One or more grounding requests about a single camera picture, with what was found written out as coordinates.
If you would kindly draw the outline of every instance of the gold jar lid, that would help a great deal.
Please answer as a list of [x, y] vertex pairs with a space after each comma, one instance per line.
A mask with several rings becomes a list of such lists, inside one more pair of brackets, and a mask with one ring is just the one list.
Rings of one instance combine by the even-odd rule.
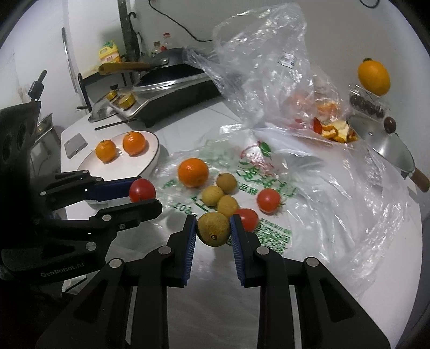
[[116, 96], [118, 96], [118, 92], [115, 90], [110, 90], [109, 93], [106, 95], [106, 98], [108, 101], [113, 100]]
[[124, 110], [130, 108], [134, 103], [136, 103], [136, 98], [132, 93], [125, 95], [118, 101], [118, 105]]

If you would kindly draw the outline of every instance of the white plate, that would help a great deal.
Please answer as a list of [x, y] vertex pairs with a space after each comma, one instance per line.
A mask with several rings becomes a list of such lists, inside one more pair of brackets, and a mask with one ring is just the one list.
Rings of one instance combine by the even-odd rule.
[[154, 133], [137, 131], [146, 139], [146, 149], [138, 155], [129, 155], [123, 149], [123, 138], [127, 132], [111, 138], [117, 146], [117, 157], [110, 162], [103, 163], [93, 150], [82, 163], [78, 171], [88, 170], [93, 177], [101, 177], [105, 181], [148, 175], [157, 164], [160, 155], [160, 143]]

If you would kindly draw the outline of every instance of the red tomato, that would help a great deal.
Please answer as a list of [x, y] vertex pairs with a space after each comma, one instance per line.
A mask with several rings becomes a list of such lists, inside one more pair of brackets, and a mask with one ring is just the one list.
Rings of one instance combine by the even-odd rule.
[[131, 202], [155, 199], [155, 187], [147, 179], [136, 179], [130, 186], [129, 196]]
[[274, 213], [281, 203], [281, 195], [275, 189], [263, 189], [257, 195], [257, 205], [261, 212]]
[[316, 117], [313, 118], [313, 131], [319, 135], [323, 132], [323, 127]]
[[243, 228], [247, 232], [253, 232], [258, 224], [258, 215], [254, 210], [250, 208], [239, 208], [234, 214], [240, 216]]

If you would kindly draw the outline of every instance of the wooden handle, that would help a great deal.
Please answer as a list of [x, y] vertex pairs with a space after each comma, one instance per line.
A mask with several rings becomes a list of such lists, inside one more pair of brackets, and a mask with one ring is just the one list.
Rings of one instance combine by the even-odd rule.
[[145, 71], [151, 70], [153, 67], [153, 64], [141, 62], [103, 63], [98, 67], [98, 73], [100, 75], [108, 75], [127, 71]]
[[428, 192], [430, 188], [430, 181], [428, 177], [422, 173], [418, 168], [415, 167], [415, 171], [412, 174], [412, 182], [416, 184], [416, 186], [421, 190], [423, 193]]

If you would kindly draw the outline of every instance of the yellow bottle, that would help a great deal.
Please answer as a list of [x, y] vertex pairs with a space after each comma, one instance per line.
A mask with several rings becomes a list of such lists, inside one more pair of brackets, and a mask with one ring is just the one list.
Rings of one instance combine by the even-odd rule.
[[103, 45], [103, 47], [98, 52], [98, 57], [100, 58], [100, 62], [102, 64], [121, 62], [120, 52], [113, 41], [109, 41]]

